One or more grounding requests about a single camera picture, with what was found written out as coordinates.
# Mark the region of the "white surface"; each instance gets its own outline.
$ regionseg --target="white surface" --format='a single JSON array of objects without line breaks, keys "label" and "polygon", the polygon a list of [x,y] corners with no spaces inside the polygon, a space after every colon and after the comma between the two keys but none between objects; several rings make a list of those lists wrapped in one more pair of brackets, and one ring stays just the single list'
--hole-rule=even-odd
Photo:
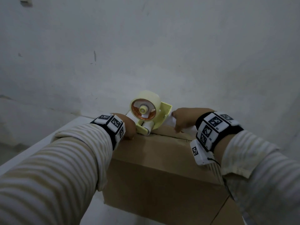
[{"label": "white surface", "polygon": [[[71,128],[75,125],[85,124],[91,122],[93,119],[86,117],[78,117],[73,121],[69,122],[65,126],[61,127],[57,131],[65,130]],[[0,175],[8,171],[10,168],[14,167],[22,160],[26,159],[28,156],[39,151],[41,148],[50,143],[52,136],[55,132],[51,133],[49,136],[45,137],[32,147],[18,154],[16,157],[12,158],[8,162],[0,166]],[[160,225],[156,221],[137,216],[135,214],[122,211],[117,208],[110,207],[105,205],[103,202],[102,192],[96,192],[90,206],[88,207],[85,215],[81,220],[81,225],[97,225],[97,224],[120,224],[120,225]]]},{"label": "white surface", "polygon": [[0,117],[17,143],[70,113],[126,113],[144,89],[281,146],[299,130],[300,0],[32,1],[0,5]]}]

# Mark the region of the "wrist strap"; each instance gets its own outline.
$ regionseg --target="wrist strap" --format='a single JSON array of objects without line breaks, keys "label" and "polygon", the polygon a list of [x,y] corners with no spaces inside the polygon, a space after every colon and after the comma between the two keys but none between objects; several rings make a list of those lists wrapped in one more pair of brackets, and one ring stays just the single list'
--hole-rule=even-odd
[{"label": "wrist strap", "polygon": [[109,134],[112,142],[112,150],[117,148],[126,132],[122,119],[113,114],[102,114],[93,120],[91,124],[101,126]]},{"label": "wrist strap", "polygon": [[225,136],[244,130],[238,121],[220,111],[201,115],[196,121],[196,127],[196,138],[206,152],[214,152],[216,145]]}]

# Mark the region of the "hand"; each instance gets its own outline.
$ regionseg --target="hand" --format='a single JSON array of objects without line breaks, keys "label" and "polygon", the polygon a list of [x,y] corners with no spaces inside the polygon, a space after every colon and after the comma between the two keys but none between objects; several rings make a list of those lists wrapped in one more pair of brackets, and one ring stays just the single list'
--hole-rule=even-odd
[{"label": "hand", "polygon": [[132,121],[129,117],[123,114],[118,114],[118,113],[112,113],[112,114],[117,115],[124,122],[125,129],[126,129],[124,137],[133,140],[134,135],[137,133],[134,121]]},{"label": "hand", "polygon": [[209,108],[178,108],[172,112],[172,116],[176,118],[175,131],[178,133],[182,129],[192,127],[201,115],[211,111],[214,110]]}]

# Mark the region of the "sleeve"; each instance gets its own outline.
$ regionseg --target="sleeve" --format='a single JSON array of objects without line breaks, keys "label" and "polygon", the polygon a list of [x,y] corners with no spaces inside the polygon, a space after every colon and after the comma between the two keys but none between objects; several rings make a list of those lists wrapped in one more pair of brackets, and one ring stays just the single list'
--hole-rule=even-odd
[{"label": "sleeve", "polygon": [[110,136],[95,124],[56,133],[0,177],[0,224],[79,224],[106,185],[112,151]]},{"label": "sleeve", "polygon": [[247,225],[298,224],[300,164],[248,131],[228,144],[221,172]]}]

